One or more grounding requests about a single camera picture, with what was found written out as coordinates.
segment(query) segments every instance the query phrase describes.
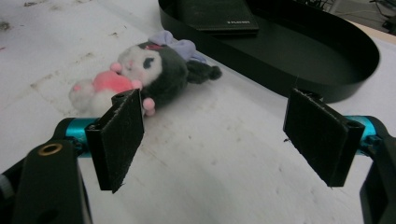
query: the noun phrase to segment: black tray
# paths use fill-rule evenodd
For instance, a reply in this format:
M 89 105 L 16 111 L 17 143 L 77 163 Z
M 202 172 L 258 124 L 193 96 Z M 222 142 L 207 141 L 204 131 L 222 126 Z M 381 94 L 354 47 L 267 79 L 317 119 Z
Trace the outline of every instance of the black tray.
M 159 0 L 163 28 L 271 91 L 293 87 L 326 103 L 352 95 L 374 72 L 379 52 L 363 31 L 334 15 L 291 0 L 247 0 L 257 35 L 212 36 L 177 19 L 176 0 Z

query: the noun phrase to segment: stuffed animal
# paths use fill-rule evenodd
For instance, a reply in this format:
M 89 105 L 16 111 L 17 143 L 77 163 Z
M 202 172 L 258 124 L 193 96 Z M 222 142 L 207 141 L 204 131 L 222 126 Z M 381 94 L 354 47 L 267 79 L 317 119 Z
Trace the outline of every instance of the stuffed animal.
M 202 84 L 220 77 L 219 68 L 206 64 L 192 42 L 176 41 L 162 31 L 148 42 L 125 50 L 110 71 L 76 83 L 69 99 L 79 112 L 101 117 L 111 107 L 114 94 L 139 88 L 145 114 L 152 116 L 180 95 L 188 83 Z

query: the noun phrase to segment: dirty white surface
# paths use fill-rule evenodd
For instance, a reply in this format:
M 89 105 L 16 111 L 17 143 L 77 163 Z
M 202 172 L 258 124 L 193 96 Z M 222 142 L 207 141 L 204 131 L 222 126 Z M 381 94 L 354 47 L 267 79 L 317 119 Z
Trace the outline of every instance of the dirty white surface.
M 157 0 L 3 0 L 0 21 L 0 171 L 76 117 L 67 93 L 107 70 L 126 48 L 162 29 Z M 396 134 L 396 46 L 375 39 L 381 63 L 363 87 L 331 106 L 372 115 Z M 100 191 L 79 159 L 93 222 L 362 223 L 359 190 L 371 161 L 356 157 L 346 185 L 329 189 L 282 131 L 287 99 L 235 71 L 190 85 L 145 120 L 146 135 L 116 194 Z

